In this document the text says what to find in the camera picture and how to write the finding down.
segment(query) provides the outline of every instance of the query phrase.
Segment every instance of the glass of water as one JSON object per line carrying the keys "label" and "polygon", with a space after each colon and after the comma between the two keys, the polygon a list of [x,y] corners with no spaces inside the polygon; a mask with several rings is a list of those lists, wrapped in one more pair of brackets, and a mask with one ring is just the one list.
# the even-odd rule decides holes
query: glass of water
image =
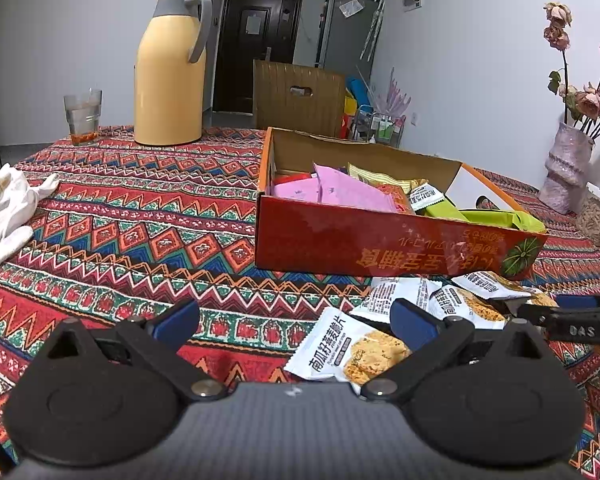
{"label": "glass of water", "polygon": [[98,136],[102,90],[91,88],[81,95],[65,95],[64,111],[74,146],[90,142]]}

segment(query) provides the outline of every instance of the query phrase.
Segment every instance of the pink vase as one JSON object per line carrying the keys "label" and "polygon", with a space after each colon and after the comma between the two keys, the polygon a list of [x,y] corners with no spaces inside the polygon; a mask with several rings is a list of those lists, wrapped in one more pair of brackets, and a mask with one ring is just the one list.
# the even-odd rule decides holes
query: pink vase
{"label": "pink vase", "polygon": [[544,163],[549,173],[538,193],[541,202],[561,214],[569,211],[574,188],[583,188],[587,184],[593,145],[591,137],[560,123],[554,145]]}

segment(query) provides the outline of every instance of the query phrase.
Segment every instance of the tablecloth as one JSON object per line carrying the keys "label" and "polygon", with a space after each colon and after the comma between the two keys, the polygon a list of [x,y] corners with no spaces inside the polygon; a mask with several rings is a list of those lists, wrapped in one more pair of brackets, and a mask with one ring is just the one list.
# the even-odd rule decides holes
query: tablecloth
{"label": "tablecloth", "polygon": [[[257,269],[256,181],[264,132],[212,128],[185,146],[151,148],[133,129],[104,128],[91,146],[60,140],[18,167],[60,186],[40,203],[33,240],[0,267],[0,441],[9,389],[67,316],[89,327],[154,316],[195,298],[198,332],[180,355],[226,384],[293,380],[283,365],[325,306],[361,303],[368,278]],[[600,293],[600,252],[549,211],[536,190],[485,172],[547,225],[530,279],[551,292]],[[571,463],[600,479],[600,355],[552,343],[587,418]]]}

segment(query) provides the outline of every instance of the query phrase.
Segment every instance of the refrigerator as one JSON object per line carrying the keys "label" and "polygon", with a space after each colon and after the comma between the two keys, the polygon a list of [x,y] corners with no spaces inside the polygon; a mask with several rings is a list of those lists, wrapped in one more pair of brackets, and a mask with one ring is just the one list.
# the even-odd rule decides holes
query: refrigerator
{"label": "refrigerator", "polygon": [[340,6],[351,0],[325,0],[320,16],[320,37],[315,66],[329,72],[352,76],[369,82],[373,56],[367,61],[368,49],[363,59],[360,54],[373,21],[378,3],[359,0],[364,9],[345,18]]}

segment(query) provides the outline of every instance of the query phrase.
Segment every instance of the red box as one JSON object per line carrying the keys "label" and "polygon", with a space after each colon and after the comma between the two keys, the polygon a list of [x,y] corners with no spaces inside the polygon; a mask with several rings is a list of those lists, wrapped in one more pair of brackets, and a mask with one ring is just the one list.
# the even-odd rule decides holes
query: red box
{"label": "red box", "polygon": [[352,276],[448,274],[493,270],[520,279],[547,239],[517,229],[367,211],[270,195],[276,175],[312,172],[314,163],[348,163],[399,180],[426,178],[459,208],[487,197],[522,210],[471,166],[381,144],[269,128],[258,178],[255,264],[261,269]]}

